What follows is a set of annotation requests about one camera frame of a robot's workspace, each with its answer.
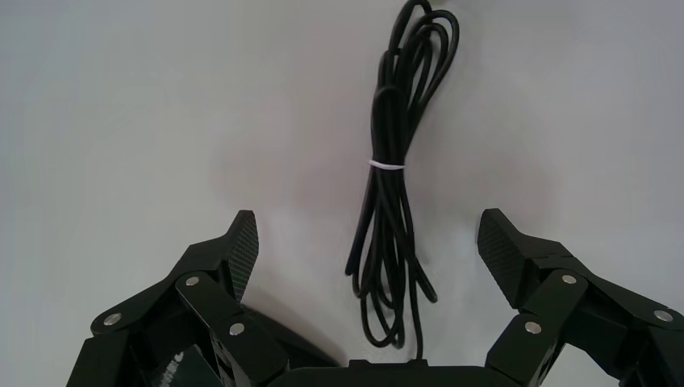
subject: silver screw head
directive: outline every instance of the silver screw head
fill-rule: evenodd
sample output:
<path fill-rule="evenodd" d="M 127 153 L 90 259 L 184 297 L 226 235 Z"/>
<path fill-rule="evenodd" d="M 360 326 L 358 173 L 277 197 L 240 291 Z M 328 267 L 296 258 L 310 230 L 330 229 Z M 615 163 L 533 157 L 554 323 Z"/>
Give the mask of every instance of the silver screw head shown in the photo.
<path fill-rule="evenodd" d="M 565 274 L 565 275 L 563 276 L 563 282 L 565 282 L 566 284 L 571 284 L 571 285 L 572 285 L 572 284 L 576 284 L 576 283 L 577 283 L 577 278 L 575 278 L 575 277 L 573 277 L 573 276 L 570 276 L 570 275 L 568 275 L 568 274 Z"/>
<path fill-rule="evenodd" d="M 194 286 L 199 282 L 199 278 L 197 277 L 190 277 L 186 280 L 186 286 Z"/>
<path fill-rule="evenodd" d="M 240 333 L 244 332 L 244 325 L 242 325 L 239 322 L 235 323 L 231 325 L 231 329 L 229 329 L 228 332 L 230 332 L 231 336 L 237 336 Z"/>
<path fill-rule="evenodd" d="M 120 313 L 110 314 L 110 315 L 108 315 L 107 317 L 105 317 L 105 322 L 104 322 L 104 324 L 105 324 L 106 326 L 111 326 L 111 325 L 114 325 L 114 324 L 118 323 L 120 319 L 121 319 L 121 314 L 120 314 Z"/>
<path fill-rule="evenodd" d="M 655 314 L 659 320 L 662 320 L 666 323 L 671 323 L 672 320 L 674 320 L 674 317 L 672 317 L 672 314 L 669 314 L 669 313 L 665 312 L 664 310 L 656 310 L 653 312 L 653 314 Z"/>
<path fill-rule="evenodd" d="M 528 321 L 525 323 L 525 331 L 528 331 L 533 335 L 538 335 L 541 333 L 541 325 L 533 321 Z"/>

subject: white background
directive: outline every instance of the white background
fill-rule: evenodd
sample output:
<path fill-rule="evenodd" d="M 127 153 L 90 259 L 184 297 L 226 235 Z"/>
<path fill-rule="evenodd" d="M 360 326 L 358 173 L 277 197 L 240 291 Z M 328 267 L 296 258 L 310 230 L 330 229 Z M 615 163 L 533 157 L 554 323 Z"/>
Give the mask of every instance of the white background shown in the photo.
<path fill-rule="evenodd" d="M 256 211 L 245 302 L 341 362 L 344 263 L 399 0 L 0 2 L 0 374 L 64 385 L 91 320 Z M 483 364 L 514 312 L 475 230 L 498 206 L 684 310 L 680 0 L 453 0 L 461 46 L 408 157 L 431 364 Z M 566 350 L 544 385 L 617 385 Z"/>

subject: coiled cable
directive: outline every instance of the coiled cable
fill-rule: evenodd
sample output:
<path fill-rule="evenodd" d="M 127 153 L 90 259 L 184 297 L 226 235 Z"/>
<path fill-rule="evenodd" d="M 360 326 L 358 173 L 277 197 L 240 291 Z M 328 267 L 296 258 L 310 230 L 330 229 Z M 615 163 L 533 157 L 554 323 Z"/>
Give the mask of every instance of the coiled cable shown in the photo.
<path fill-rule="evenodd" d="M 422 7 L 425 15 L 406 33 L 411 14 L 417 6 Z M 451 28 L 450 34 L 439 23 L 440 20 Z M 396 168 L 370 168 L 361 216 L 345 269 L 346 274 L 352 276 L 354 293 L 361 300 L 365 336 L 376 347 L 389 344 L 403 347 L 406 338 L 404 297 L 408 283 L 417 342 L 416 359 L 423 358 L 416 285 L 430 302 L 437 302 L 437 294 L 415 256 L 413 220 L 403 165 L 425 108 L 456 55 L 459 33 L 456 17 L 446 10 L 432 10 L 427 0 L 410 0 L 399 12 L 390 46 L 380 60 L 371 118 L 373 160 L 375 164 Z M 433 45 L 433 38 L 438 43 Z M 363 271 L 360 272 L 371 222 L 373 230 Z M 383 271 L 386 282 L 382 280 Z M 376 339 L 370 330 L 368 297 L 385 333 L 382 339 Z M 382 306 L 394 312 L 391 326 Z"/>

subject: white wall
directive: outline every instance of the white wall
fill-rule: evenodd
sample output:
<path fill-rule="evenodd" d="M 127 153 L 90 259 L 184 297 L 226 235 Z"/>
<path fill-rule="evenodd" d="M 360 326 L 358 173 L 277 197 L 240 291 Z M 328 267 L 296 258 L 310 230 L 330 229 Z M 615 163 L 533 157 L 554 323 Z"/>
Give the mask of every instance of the white wall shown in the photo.
<path fill-rule="evenodd" d="M 0 374 L 63 385 L 90 321 L 256 211 L 245 301 L 338 360 L 369 108 L 402 1 L 0 3 Z M 679 0 L 454 0 L 461 47 L 407 169 L 432 364 L 483 364 L 513 312 L 474 244 L 499 206 L 684 310 Z M 569 351 L 551 386 L 616 385 Z"/>

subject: white cable tie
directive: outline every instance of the white cable tie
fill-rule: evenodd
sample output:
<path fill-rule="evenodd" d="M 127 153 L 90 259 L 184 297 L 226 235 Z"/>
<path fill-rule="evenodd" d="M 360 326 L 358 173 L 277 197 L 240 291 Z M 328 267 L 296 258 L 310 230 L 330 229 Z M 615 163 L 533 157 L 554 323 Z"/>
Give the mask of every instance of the white cable tie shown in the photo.
<path fill-rule="evenodd" d="M 406 165 L 383 164 L 383 163 L 378 163 L 375 160 L 368 160 L 368 164 L 371 164 L 373 167 L 375 167 L 377 169 L 383 169 L 385 171 L 398 171 L 400 169 L 406 168 Z"/>

